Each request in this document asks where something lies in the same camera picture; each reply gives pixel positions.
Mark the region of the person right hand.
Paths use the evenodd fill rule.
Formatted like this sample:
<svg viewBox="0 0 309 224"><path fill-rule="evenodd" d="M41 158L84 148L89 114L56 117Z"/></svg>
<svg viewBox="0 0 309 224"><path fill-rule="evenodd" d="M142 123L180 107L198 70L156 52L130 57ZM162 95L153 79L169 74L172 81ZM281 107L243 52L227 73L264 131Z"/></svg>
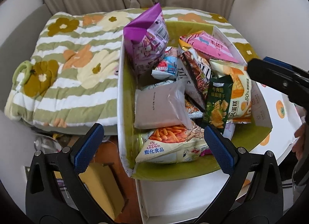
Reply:
<svg viewBox="0 0 309 224"><path fill-rule="evenodd" d="M304 141L305 141L306 123L303 123L300 128L294 133L294 137L297 139L296 143L292 147L292 152L295 153L298 161L303 157Z"/></svg>

